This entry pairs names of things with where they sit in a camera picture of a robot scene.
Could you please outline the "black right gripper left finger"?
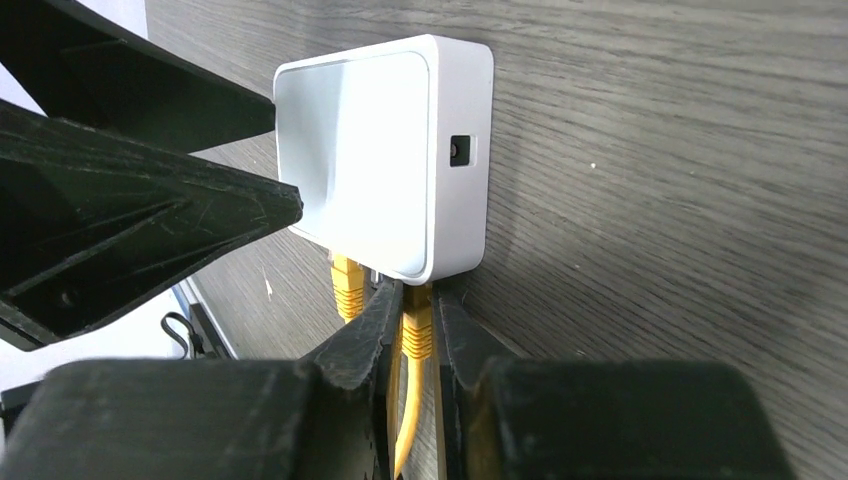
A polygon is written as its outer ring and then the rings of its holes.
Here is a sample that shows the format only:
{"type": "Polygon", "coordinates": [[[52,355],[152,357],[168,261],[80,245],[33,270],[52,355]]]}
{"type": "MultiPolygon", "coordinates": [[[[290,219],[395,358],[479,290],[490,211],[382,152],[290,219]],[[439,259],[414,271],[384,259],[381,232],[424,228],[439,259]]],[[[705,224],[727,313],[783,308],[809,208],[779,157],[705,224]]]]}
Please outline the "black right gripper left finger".
{"type": "Polygon", "coordinates": [[[297,360],[86,360],[51,371],[5,479],[389,479],[403,285],[297,360]]]}

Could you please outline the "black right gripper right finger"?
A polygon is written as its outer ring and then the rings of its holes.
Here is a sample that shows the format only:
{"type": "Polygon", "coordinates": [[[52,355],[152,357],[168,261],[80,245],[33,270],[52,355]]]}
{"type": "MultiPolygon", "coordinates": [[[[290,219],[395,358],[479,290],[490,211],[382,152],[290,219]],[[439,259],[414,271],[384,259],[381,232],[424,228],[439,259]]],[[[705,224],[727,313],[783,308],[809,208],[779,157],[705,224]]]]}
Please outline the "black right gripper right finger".
{"type": "Polygon", "coordinates": [[[522,358],[432,291],[442,479],[791,479],[745,377],[722,363],[522,358]]]}

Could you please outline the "white switch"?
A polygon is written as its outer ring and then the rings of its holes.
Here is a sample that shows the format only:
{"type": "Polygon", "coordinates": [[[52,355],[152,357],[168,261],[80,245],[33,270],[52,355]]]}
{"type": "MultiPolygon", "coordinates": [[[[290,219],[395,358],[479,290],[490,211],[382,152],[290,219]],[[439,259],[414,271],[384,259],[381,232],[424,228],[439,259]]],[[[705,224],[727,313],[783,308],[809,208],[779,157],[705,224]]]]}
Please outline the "white switch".
{"type": "Polygon", "coordinates": [[[278,178],[293,232],[410,285],[476,268],[486,247],[494,55],[418,35],[280,65],[278,178]]]}

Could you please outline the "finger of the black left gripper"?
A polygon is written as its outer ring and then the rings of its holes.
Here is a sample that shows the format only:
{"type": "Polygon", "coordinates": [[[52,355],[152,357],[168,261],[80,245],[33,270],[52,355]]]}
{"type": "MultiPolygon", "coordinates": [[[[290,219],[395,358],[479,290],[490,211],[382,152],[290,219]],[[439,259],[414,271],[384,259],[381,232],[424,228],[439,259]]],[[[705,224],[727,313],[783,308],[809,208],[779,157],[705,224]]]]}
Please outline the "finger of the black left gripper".
{"type": "Polygon", "coordinates": [[[181,153],[268,133],[265,96],[77,1],[4,1],[1,63],[49,117],[181,153]]]}
{"type": "Polygon", "coordinates": [[[3,102],[1,337],[102,328],[302,208],[293,186],[3,102]]]}

